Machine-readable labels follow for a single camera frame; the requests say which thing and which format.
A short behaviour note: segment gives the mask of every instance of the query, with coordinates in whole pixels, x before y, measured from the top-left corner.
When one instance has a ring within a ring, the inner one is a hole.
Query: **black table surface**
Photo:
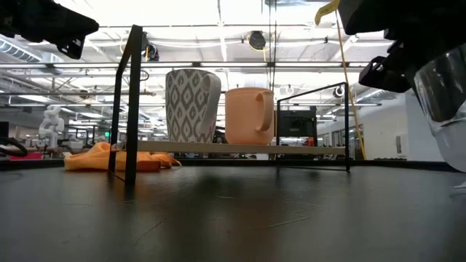
[[[0,261],[466,261],[452,172],[0,172]]]

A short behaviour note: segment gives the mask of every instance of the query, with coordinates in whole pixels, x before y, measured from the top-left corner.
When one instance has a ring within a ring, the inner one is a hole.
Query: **orange mug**
[[[230,144],[268,145],[274,137],[274,95],[259,87],[225,94],[225,136]]]

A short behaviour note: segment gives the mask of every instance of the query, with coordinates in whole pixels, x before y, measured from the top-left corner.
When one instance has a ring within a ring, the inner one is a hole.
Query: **gray and white mug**
[[[168,137],[172,142],[212,143],[221,81],[198,69],[171,71],[165,80]]]

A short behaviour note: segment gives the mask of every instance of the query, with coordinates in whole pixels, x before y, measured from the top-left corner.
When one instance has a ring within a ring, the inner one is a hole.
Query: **mug handle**
[[[262,118],[262,124],[259,127],[256,127],[256,130],[259,132],[264,132],[270,128],[273,120],[273,94],[269,90],[260,91],[260,93],[256,96],[256,101],[261,101],[264,104],[264,117]]]
[[[220,100],[221,94],[221,81],[214,74],[207,74],[202,79],[201,89],[206,90],[209,93],[207,100],[207,108],[205,109],[204,117],[202,118],[198,131],[202,134],[209,133],[210,124],[216,120],[218,101]]]

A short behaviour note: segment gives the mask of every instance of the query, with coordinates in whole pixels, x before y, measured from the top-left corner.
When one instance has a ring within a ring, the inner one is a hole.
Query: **orange towel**
[[[74,154],[65,158],[65,170],[107,170],[110,157],[110,144],[96,143],[88,152]],[[149,152],[138,152],[136,160],[137,171],[157,171],[161,167],[171,168],[172,164],[179,164],[166,153],[151,155]],[[115,170],[123,171],[126,168],[126,152],[116,153]]]

